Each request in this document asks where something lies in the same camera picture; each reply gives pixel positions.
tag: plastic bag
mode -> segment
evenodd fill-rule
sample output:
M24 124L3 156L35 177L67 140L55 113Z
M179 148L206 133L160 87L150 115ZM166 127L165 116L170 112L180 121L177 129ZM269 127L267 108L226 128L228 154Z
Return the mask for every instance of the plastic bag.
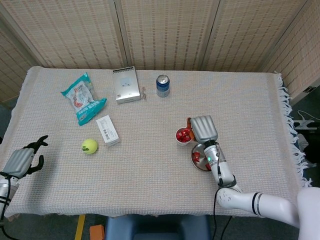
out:
M93 92L94 86L87 72L72 83L67 90L61 92L63 96L70 99L80 126L89 122L107 102L106 98L94 100Z

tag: table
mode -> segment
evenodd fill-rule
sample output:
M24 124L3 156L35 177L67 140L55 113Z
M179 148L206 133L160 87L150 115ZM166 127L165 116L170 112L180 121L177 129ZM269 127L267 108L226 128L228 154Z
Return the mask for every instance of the table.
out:
M88 72L104 109L79 126L61 91ZM170 78L170 94L156 94L156 78ZM118 105L112 70L48 69L28 71L3 143L4 166L15 149L49 135L39 172L21 179L6 216L101 214L212 214L217 184L211 172L190 158L196 143L178 146L177 129L187 117L211 115L221 148L245 192L262 192L296 202L306 182L299 169L290 123L290 106L279 74L138 70L147 101ZM109 115L121 142L106 147L96 119ZM84 139L99 144L95 154L81 150ZM216 207L219 215L251 216Z

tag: blue can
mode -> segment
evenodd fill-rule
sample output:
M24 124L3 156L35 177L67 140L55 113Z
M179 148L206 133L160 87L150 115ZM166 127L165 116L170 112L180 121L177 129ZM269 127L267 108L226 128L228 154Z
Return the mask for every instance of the blue can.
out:
M167 75L160 75L156 79L156 94L165 98L170 93L170 79Z

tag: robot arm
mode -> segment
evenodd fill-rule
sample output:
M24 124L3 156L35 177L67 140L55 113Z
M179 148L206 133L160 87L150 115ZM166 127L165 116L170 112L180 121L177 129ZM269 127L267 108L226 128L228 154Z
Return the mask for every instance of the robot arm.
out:
M25 177L27 174L32 174L42 169L44 165L44 156L40 155L37 166L32 166L32 161L35 154L41 146L48 146L44 140L48 136L42 136L38 141L32 142L24 148L15 150L0 175L4 179L0 180L0 214L1 221L3 220L4 213L9 206L12 198L14 197L19 183L18 180Z
M217 202L220 206L226 209L241 209L299 228L298 210L288 200L258 192L243 193L216 142L218 133L211 116L191 118L190 123L195 140L204 145L204 153L213 177L220 187L217 192Z

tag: yellow tennis ball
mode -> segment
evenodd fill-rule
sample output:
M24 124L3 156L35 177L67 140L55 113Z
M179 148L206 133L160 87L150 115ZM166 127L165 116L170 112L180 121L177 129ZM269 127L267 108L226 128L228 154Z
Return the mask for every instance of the yellow tennis ball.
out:
M94 154L98 149L98 143L94 139L86 139L82 143L82 151L86 154Z

